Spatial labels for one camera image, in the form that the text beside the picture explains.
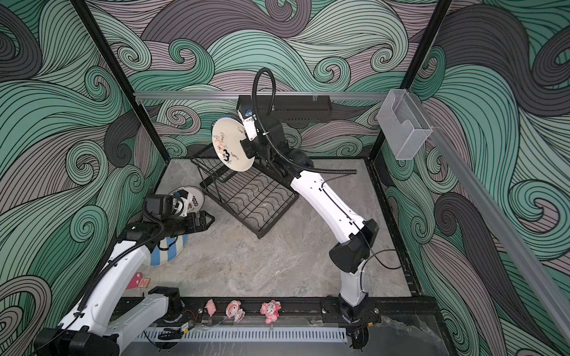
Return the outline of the cream floral painted plate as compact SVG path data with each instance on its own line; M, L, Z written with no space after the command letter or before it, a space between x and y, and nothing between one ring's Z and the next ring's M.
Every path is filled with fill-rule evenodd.
M248 171L254 163L244 151L241 142L247 139L245 128L233 118L223 117L212 127L212 145L219 160L236 172Z

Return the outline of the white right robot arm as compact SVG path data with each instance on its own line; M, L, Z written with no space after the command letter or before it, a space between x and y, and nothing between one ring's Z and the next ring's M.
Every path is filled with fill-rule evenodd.
M352 175L356 171L318 169L302 150L289 148L287 142L272 144L269 136L263 133L256 133L254 139L243 133L239 147L249 158L260 158L267 163L284 183L310 203L329 226L337 239L329 257L341 272L338 309L346 321L354 323L360 320L363 304L368 299L362 283L363 270L371 256L379 225L375 220L366 220L354 212L322 176Z

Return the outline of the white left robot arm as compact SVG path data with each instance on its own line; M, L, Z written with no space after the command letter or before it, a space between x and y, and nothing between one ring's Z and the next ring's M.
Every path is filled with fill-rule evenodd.
M206 231L213 222L212 215L200 211L162 222L127 225L109 261L78 304L58 326L44 328L37 335L34 355L120 355L156 320L180 321L184 304L175 287L155 287L117 320L111 316L132 277L161 240Z

